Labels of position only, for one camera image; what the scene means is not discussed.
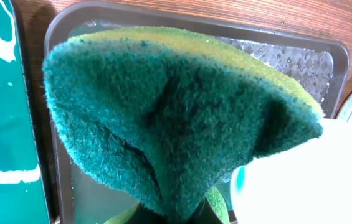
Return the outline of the green yellow sponge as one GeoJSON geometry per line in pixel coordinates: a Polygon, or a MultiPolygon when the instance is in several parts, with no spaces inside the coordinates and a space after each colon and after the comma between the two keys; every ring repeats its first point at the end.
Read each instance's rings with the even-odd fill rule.
{"type": "Polygon", "coordinates": [[[236,168],[323,132],[323,110],[299,82],[187,30],[80,35],[56,45],[42,71],[73,162],[167,223],[186,223],[236,168]]]}

